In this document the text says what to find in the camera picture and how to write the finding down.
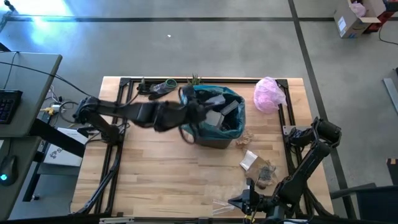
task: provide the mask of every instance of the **gray container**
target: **gray container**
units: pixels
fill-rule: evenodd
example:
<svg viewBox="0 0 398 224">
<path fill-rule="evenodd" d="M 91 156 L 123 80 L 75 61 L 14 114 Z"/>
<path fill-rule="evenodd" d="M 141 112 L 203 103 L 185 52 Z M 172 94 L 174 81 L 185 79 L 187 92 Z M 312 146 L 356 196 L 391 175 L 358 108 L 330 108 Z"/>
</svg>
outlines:
<svg viewBox="0 0 398 224">
<path fill-rule="evenodd" d="M 219 139 L 219 140 L 208 140 L 198 137 L 195 144 L 201 146 L 213 147 L 216 149 L 226 149 L 231 143 L 232 139 Z"/>
</svg>

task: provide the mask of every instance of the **computer mouse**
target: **computer mouse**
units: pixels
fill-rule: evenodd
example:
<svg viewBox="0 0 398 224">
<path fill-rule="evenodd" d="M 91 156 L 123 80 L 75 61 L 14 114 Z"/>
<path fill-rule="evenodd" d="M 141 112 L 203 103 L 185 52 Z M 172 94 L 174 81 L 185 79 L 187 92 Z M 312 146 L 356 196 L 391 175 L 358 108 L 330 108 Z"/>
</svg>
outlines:
<svg viewBox="0 0 398 224">
<path fill-rule="evenodd" d="M 17 157 L 16 156 L 6 156 L 1 161 L 0 166 L 0 184 L 3 186 L 10 186 L 18 178 L 17 170 Z"/>
</svg>

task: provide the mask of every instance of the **trash bin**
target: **trash bin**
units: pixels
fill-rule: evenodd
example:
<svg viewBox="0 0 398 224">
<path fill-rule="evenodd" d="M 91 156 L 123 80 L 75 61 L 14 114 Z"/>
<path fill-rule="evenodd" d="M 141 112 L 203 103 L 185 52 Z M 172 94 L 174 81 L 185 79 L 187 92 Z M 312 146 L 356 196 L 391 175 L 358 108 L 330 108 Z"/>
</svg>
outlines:
<svg viewBox="0 0 398 224">
<path fill-rule="evenodd" d="M 214 96 L 223 95 L 225 98 L 225 103 L 223 105 L 215 106 L 213 108 L 213 111 L 215 112 L 220 112 L 233 101 L 237 101 L 239 103 L 237 108 L 229 112 L 224 117 L 220 128 L 212 126 L 204 121 L 198 125 L 199 133 L 195 144 L 218 149 L 227 148 L 231 141 L 240 137 L 244 131 L 244 126 L 246 124 L 244 98 L 239 96 L 233 90 L 224 86 L 195 85 L 193 89 L 195 90 L 196 98 L 201 102 L 205 102 Z M 184 103 L 185 97 L 183 95 L 181 99 L 182 103 Z M 187 124 L 184 124 L 182 129 L 190 134 L 193 134 L 193 131 Z"/>
</svg>

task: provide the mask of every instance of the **gray floor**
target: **gray floor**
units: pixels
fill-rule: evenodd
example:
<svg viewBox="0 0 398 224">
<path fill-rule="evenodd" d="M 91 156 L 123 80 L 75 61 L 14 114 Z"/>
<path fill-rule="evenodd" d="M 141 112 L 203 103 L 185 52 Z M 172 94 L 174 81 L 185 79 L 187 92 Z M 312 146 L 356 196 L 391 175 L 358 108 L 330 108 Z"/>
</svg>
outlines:
<svg viewBox="0 0 398 224">
<path fill-rule="evenodd" d="M 331 17 L 340 0 L 295 0 L 299 17 Z M 287 0 L 13 0 L 21 14 L 94 17 L 290 17 Z M 334 22 L 301 22 L 305 43 L 330 121 L 343 130 L 338 148 L 348 185 L 391 185 L 386 159 L 397 157 L 398 116 L 385 86 L 397 81 L 395 45 L 377 34 L 340 39 Z M 398 41 L 397 22 L 382 37 Z M 11 50 L 63 55 L 59 75 L 97 95 L 103 76 L 302 77 L 318 114 L 293 22 L 7 22 L 0 42 Z M 58 80 L 55 91 L 83 95 Z M 337 181 L 324 161 L 330 190 Z M 75 177 L 41 178 L 36 202 L 17 202 L 11 218 L 68 213 Z M 335 212 L 345 216 L 342 204 Z"/>
</svg>

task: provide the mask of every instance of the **gray desk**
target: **gray desk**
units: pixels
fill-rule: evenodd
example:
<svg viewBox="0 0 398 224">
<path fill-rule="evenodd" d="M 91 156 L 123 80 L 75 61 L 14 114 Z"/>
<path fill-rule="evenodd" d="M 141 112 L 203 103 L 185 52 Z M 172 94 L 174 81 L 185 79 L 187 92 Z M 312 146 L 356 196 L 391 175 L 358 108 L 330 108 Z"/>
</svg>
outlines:
<svg viewBox="0 0 398 224">
<path fill-rule="evenodd" d="M 11 63 L 14 53 L 1 53 L 0 62 Z M 55 54 L 30 54 L 19 53 L 14 59 L 14 64 L 38 69 L 43 72 L 55 74 L 60 65 L 62 56 Z M 10 66 L 0 64 L 0 88 L 4 86 Z M 45 96 L 52 83 L 53 77 L 44 75 L 24 68 L 12 68 L 12 73 L 7 85 L 7 89 L 16 89 L 23 91 L 21 104 L 17 109 L 12 123 L 0 125 L 0 138 L 21 137 L 29 133 L 32 123 L 35 121 L 37 113 L 45 99 Z M 0 161 L 7 154 L 9 138 L 5 139 L 0 149 Z M 25 181 L 29 167 L 33 161 L 37 148 L 40 144 L 40 137 L 22 137 L 13 138 L 11 155 L 18 157 L 18 179 L 8 187 L 0 185 L 1 209 L 0 220 L 8 219 L 14 206 L 16 198 L 19 195 L 22 184 Z"/>
</svg>

